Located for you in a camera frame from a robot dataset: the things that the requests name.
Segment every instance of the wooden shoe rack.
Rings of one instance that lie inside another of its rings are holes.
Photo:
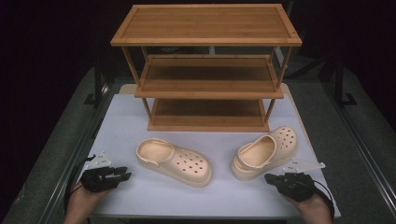
[[[134,5],[111,40],[121,47],[150,131],[269,132],[292,47],[302,41],[278,4]],[[141,76],[129,47],[141,47]],[[271,47],[268,55],[149,54],[147,47]],[[274,50],[285,47],[281,68]],[[154,99],[149,106],[148,98]],[[264,108],[263,99],[270,100]]]

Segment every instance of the white tabletop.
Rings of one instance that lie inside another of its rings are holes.
[[[264,133],[149,132],[147,125],[148,116],[141,99],[132,94],[114,95],[90,156],[104,151],[112,167],[127,166],[132,176],[98,204],[94,216],[261,219],[299,216],[276,187],[266,184],[263,175],[241,181],[231,171],[237,149]],[[317,161],[294,103],[287,94],[283,100],[276,100],[269,126],[271,130],[280,126],[293,128],[298,136],[295,158]],[[204,188],[194,188],[141,166],[135,155],[136,148],[150,137],[206,155],[213,168],[211,182]],[[268,173],[283,175],[282,168]],[[305,173],[326,185],[321,170]],[[340,217],[337,208],[335,216]]]

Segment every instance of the beige clog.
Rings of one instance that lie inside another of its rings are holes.
[[[280,127],[254,143],[238,149],[232,162],[233,174],[251,180],[290,161],[297,147],[297,135],[291,127]]]
[[[212,177],[212,167],[203,154],[162,139],[146,139],[136,156],[142,166],[193,187],[206,186]]]

